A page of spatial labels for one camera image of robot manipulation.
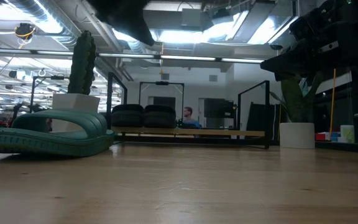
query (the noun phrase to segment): white pot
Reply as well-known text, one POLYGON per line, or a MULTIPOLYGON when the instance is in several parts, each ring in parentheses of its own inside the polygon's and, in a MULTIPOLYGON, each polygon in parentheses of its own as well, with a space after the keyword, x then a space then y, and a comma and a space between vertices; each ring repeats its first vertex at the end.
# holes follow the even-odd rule
MULTIPOLYGON (((53 94, 52 108, 76 109, 78 111, 98 112, 100 98, 77 93, 53 94)), ((53 132, 67 132, 83 130, 77 124, 62 120, 52 120, 53 132)))
POLYGON ((281 123, 280 147, 314 149, 313 123, 281 123))

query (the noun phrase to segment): green slide sandal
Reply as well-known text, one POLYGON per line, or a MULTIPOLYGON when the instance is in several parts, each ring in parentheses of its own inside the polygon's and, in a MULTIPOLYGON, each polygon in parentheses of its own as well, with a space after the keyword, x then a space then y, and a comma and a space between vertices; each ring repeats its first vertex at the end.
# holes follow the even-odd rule
POLYGON ((99 113, 47 110, 18 117, 12 128, 0 128, 0 153, 56 154, 85 157, 107 150, 113 144, 114 133, 99 113), (69 121, 84 131, 50 133, 47 119, 69 121))

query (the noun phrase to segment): cactus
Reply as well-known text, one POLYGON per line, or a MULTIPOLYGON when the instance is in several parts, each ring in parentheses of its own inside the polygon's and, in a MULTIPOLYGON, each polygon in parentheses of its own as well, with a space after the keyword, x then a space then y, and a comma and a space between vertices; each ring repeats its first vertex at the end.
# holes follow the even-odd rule
POLYGON ((89 95, 93 79, 96 46, 91 32, 84 31, 77 39, 71 65, 68 93, 89 95))
POLYGON ((314 77, 310 90, 308 90, 306 80, 302 80, 299 84, 295 77, 287 78, 281 81, 284 100, 281 100, 280 97, 272 92, 270 92, 271 96, 281 102, 291 122, 312 123, 314 96, 323 81, 322 74, 318 73, 314 77))

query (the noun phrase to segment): potted cactus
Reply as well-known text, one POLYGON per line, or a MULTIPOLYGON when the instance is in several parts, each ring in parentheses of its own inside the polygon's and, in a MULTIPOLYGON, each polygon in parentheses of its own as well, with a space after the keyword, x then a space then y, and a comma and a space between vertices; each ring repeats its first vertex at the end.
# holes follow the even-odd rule
MULTIPOLYGON (((53 95, 53 109, 74 108, 77 110, 98 111, 100 98, 89 96, 94 80, 96 46, 89 31, 84 31, 77 39, 71 65, 70 82, 67 94, 53 95)), ((53 121, 54 131, 76 131, 79 127, 64 121, 53 121)))
POLYGON ((283 99, 270 93, 281 102, 291 121, 280 124, 281 147, 314 149, 313 102, 322 81, 323 76, 318 73, 309 89, 305 78, 287 77, 281 81, 283 99))

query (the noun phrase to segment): person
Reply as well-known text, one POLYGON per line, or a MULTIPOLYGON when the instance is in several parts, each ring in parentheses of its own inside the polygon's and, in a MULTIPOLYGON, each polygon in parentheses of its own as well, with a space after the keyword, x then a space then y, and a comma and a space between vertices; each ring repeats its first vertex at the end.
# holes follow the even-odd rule
POLYGON ((183 110, 183 124, 193 124, 197 128, 200 128, 200 124, 197 120, 191 118, 191 115, 193 114, 193 109, 189 106, 185 107, 183 110))

